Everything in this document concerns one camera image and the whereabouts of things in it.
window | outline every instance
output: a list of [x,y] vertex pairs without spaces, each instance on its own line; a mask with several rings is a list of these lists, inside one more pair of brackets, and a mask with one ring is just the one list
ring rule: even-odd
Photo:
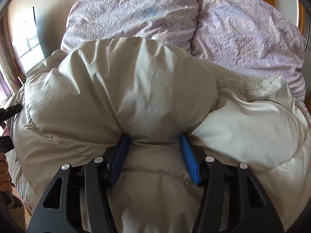
[[25,73],[45,59],[34,19],[28,19],[21,24],[18,38],[14,39],[12,44]]

blue gripper pad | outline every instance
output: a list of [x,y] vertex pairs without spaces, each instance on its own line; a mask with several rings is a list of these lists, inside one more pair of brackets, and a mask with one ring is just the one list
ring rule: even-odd
[[120,138],[117,144],[117,146],[118,145],[120,146],[117,149],[117,153],[115,155],[113,163],[110,166],[110,172],[111,172],[110,182],[112,185],[118,181],[119,176],[121,174],[123,163],[128,153],[128,144],[129,144],[129,137],[128,135],[124,134],[124,136]]
[[195,185],[198,185],[201,182],[199,165],[193,155],[191,145],[188,141],[188,135],[186,133],[183,133],[180,136],[180,149],[190,178]]

finger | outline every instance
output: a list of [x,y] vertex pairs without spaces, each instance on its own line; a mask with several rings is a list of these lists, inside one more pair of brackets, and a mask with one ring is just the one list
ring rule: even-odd
[[0,191],[1,192],[6,192],[6,191],[10,191],[12,192],[12,185],[10,182],[5,182],[0,184]]
[[7,172],[3,172],[0,174],[0,184],[5,183],[5,182],[11,183],[10,175]]
[[3,152],[0,152],[0,161],[7,161],[7,158]]
[[9,170],[9,165],[6,162],[0,162],[0,174],[7,173]]

purple curtain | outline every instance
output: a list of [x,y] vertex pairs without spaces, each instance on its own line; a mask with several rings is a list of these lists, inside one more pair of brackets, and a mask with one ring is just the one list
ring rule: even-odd
[[9,96],[9,94],[11,94],[11,90],[7,85],[7,83],[5,82],[1,72],[0,72],[0,91],[7,97]]

round metal joint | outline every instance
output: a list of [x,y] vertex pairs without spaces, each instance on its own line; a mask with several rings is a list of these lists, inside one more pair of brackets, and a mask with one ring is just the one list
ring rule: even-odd
[[67,170],[68,168],[70,167],[70,165],[69,164],[63,164],[62,165],[62,170]]
[[245,163],[240,163],[239,166],[242,169],[247,169],[248,168],[248,165],[246,165]]
[[95,159],[94,159],[94,162],[95,163],[101,163],[101,162],[103,162],[103,157],[96,157]]
[[209,163],[212,163],[212,162],[215,161],[215,159],[214,159],[214,157],[212,157],[212,156],[207,156],[207,157],[205,158],[205,161],[206,161],[206,162],[209,162]]

